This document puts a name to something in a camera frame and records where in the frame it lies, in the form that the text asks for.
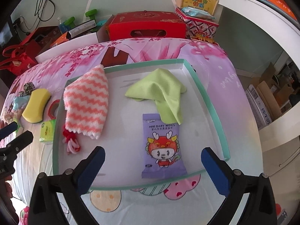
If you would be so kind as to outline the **green tissue pack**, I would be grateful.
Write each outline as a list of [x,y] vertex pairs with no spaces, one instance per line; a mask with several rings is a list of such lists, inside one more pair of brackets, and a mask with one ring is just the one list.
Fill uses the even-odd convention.
[[52,144],[54,139],[56,120],[52,119],[44,121],[41,124],[40,138],[39,141],[45,144]]

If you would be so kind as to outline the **yellow green sponge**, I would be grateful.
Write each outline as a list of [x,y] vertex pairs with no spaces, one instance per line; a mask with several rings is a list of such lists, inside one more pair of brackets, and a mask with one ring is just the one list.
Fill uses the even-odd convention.
[[43,120],[43,113],[51,98],[50,92],[45,88],[35,89],[25,107],[22,117],[29,123],[39,123]]

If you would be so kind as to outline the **cartoon print bed sheet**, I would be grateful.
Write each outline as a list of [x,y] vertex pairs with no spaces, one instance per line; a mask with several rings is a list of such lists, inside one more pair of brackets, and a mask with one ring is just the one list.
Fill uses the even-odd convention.
[[[46,88],[59,99],[69,79],[100,64],[119,65],[160,59],[185,59],[196,71],[222,123],[230,151],[229,165],[247,175],[263,171],[258,128],[236,71],[225,51],[213,44],[184,39],[123,39],[86,46],[36,65],[19,76],[1,103],[1,115],[12,108],[27,82]],[[111,192],[94,206],[94,191],[82,198],[100,224],[206,224],[223,197],[209,175],[202,173],[157,190]]]

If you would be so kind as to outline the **red tape roll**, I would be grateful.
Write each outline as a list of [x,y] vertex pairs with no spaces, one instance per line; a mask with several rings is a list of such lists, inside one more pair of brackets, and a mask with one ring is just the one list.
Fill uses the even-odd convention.
[[58,109],[59,107],[59,103],[60,103],[60,100],[54,100],[51,105],[49,106],[49,109],[48,109],[48,112],[47,112],[47,115],[48,117],[50,118],[50,120],[54,120],[56,119],[56,110]]

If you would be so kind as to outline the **leopard print scrunchie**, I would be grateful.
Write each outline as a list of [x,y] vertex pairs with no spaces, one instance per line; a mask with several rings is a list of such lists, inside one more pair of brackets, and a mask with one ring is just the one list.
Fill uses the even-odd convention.
[[35,90],[35,85],[32,82],[25,83],[23,86],[23,90],[18,93],[19,97],[25,97],[31,95],[31,93]]

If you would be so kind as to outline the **pink white zigzag cloth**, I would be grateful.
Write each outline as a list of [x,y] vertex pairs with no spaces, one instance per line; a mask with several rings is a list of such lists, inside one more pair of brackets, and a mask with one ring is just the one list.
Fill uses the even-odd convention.
[[63,93],[65,128],[69,132],[99,139],[109,105],[108,80],[102,64],[69,84]]

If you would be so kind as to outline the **red felt handbag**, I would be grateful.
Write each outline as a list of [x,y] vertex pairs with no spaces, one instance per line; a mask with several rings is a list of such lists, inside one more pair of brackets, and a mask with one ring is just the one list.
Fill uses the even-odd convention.
[[15,76],[23,74],[38,64],[35,57],[41,50],[40,45],[31,40],[24,45],[12,45],[3,50],[5,60],[1,61],[1,70],[8,70]]

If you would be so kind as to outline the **cardboard box with label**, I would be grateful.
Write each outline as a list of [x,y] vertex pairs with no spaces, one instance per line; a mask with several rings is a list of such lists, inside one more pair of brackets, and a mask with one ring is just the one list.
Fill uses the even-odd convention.
[[271,116],[255,87],[250,84],[245,90],[245,94],[250,104],[258,129],[261,130],[262,128],[270,125],[272,123]]

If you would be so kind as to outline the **white headboard panel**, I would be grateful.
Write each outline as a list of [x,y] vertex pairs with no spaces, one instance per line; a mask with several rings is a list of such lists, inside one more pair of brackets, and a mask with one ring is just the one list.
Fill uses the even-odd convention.
[[46,50],[42,54],[35,57],[38,63],[43,63],[44,61],[51,59],[55,56],[59,56],[63,53],[70,52],[75,49],[82,47],[98,44],[97,33],[86,34],[70,41],[59,44],[49,50]]

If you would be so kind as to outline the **orange cardboard box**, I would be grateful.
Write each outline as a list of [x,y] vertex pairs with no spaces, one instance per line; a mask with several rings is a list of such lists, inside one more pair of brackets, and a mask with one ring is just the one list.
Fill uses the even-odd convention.
[[56,41],[54,41],[50,47],[53,48],[53,47],[56,47],[57,45],[60,45],[64,42],[67,42],[69,41],[71,38],[71,35],[69,34],[69,32],[65,32],[64,34],[62,34]]

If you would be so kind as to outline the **purple baby wipes pack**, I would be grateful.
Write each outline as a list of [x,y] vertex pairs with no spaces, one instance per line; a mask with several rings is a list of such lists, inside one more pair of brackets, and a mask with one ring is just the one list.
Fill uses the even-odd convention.
[[143,179],[170,179],[187,174],[179,144],[179,124],[164,123],[160,114],[143,114]]

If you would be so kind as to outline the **green dumbbell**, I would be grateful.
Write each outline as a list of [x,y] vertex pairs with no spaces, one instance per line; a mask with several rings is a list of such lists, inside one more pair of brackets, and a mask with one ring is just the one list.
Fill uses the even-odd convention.
[[96,14],[97,14],[97,9],[91,9],[85,12],[86,18],[89,18],[90,20],[96,20]]
[[63,22],[64,27],[69,31],[75,27],[75,17],[72,16]]

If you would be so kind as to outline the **red gift box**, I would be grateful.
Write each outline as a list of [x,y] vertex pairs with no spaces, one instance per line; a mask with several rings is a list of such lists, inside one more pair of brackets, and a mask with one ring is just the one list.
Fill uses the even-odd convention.
[[172,12],[136,11],[118,13],[108,26],[110,40],[128,38],[182,38],[186,24]]

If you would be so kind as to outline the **white desk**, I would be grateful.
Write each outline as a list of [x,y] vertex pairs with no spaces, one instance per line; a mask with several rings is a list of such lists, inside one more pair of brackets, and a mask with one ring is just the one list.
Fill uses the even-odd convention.
[[219,0],[269,34],[290,57],[299,54],[299,29],[283,15],[257,0]]

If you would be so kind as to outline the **blue wipes pack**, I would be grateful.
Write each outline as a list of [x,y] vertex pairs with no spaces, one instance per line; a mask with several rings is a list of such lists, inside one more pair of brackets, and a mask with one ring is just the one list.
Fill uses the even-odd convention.
[[192,8],[192,7],[184,7],[181,8],[181,11],[190,16],[190,17],[194,17],[194,18],[201,18],[201,19],[215,19],[215,17],[213,15],[211,15],[209,12],[205,11],[205,10],[200,10],[197,8]]

